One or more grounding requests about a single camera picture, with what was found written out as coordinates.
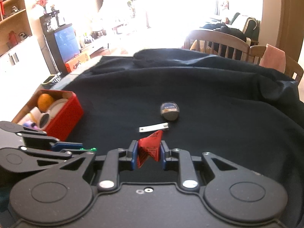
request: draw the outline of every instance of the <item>red tin box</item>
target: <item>red tin box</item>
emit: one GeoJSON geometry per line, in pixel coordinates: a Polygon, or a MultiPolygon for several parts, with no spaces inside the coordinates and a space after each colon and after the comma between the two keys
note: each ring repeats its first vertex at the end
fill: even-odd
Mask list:
{"type": "Polygon", "coordinates": [[[27,113],[31,111],[31,109],[37,106],[37,100],[42,93],[51,95],[55,100],[61,98],[68,99],[62,109],[45,128],[48,136],[53,136],[61,141],[65,141],[69,133],[73,130],[83,115],[83,109],[77,99],[77,96],[71,91],[44,89],[37,91],[21,109],[21,111],[14,117],[12,122],[18,123],[27,113]]]}

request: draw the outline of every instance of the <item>cabinet handle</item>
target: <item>cabinet handle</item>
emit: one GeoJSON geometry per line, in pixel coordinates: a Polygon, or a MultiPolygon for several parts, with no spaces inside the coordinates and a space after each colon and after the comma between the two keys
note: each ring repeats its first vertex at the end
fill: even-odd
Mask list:
{"type": "Polygon", "coordinates": [[[14,56],[14,58],[15,58],[15,64],[18,63],[18,62],[19,62],[19,59],[18,59],[17,54],[15,53],[13,56],[14,56]]]}
{"type": "Polygon", "coordinates": [[[13,56],[11,56],[10,54],[9,54],[9,61],[11,62],[12,66],[14,66],[16,64],[15,61],[14,61],[13,56]]]}

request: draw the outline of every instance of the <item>sofa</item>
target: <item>sofa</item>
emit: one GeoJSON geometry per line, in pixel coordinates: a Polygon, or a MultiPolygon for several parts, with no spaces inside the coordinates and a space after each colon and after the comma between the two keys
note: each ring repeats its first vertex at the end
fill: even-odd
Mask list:
{"type": "Polygon", "coordinates": [[[210,16],[210,20],[212,23],[223,21],[228,27],[237,28],[242,31],[246,38],[258,41],[260,21],[253,17],[228,11],[225,15],[212,15],[210,16]]]}

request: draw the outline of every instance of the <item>cardboard box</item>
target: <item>cardboard box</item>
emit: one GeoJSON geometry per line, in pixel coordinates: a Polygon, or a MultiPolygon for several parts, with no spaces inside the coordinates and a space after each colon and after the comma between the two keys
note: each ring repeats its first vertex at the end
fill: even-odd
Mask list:
{"type": "Polygon", "coordinates": [[[68,99],[62,109],[51,120],[45,129],[47,135],[56,137],[61,141],[65,141],[83,115],[83,109],[77,99],[77,96],[71,91],[44,89],[37,91],[21,109],[21,111],[14,117],[12,122],[18,123],[27,113],[31,111],[31,109],[37,106],[37,100],[42,93],[51,95],[55,100],[61,98],[68,99]]]}
{"type": "Polygon", "coordinates": [[[66,62],[65,67],[66,67],[67,71],[70,73],[77,68],[78,64],[85,63],[85,62],[89,61],[90,59],[91,58],[87,53],[80,53],[73,59],[66,62]]]}

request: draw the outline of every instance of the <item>wooden chair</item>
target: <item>wooden chair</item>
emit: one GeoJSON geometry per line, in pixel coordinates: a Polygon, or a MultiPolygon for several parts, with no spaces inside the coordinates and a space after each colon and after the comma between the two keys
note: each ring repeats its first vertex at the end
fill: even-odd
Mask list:
{"type": "Polygon", "coordinates": [[[298,82],[298,85],[303,77],[304,70],[294,59],[289,56],[286,56],[286,67],[285,73],[289,77],[293,78],[294,74],[297,74],[295,80],[298,82]]]}
{"type": "Polygon", "coordinates": [[[206,48],[209,42],[212,43],[211,45],[211,51],[210,54],[215,54],[214,51],[214,43],[219,44],[218,52],[216,53],[217,55],[221,55],[222,53],[222,47],[223,45],[226,45],[226,52],[225,52],[225,58],[228,58],[229,54],[229,48],[234,48],[232,59],[235,59],[236,57],[236,52],[237,50],[242,51],[242,57],[241,60],[246,61],[247,60],[247,55],[249,51],[249,45],[246,44],[243,40],[226,34],[222,32],[217,32],[217,31],[212,31],[212,30],[206,30],[206,29],[201,29],[201,30],[194,30],[189,33],[189,35],[186,37],[184,48],[185,49],[190,49],[190,40],[197,40],[197,50],[200,50],[200,40],[204,41],[204,48],[203,52],[206,53],[206,48]]]}
{"type": "Polygon", "coordinates": [[[263,57],[266,51],[266,46],[254,45],[251,46],[248,53],[248,61],[251,63],[255,62],[255,58],[257,57],[257,65],[260,64],[261,58],[263,57]]]}
{"type": "MultiPolygon", "coordinates": [[[[266,50],[266,46],[261,46],[261,45],[251,46],[248,53],[248,59],[250,59],[250,57],[253,57],[253,62],[251,63],[254,63],[255,57],[258,57],[257,65],[259,65],[260,60],[265,53],[265,50],[266,50]]],[[[285,57],[286,57],[286,67],[284,74],[293,78],[294,74],[296,73],[295,80],[299,84],[303,77],[303,73],[304,73],[303,68],[294,59],[290,58],[287,55],[285,57]]]]}

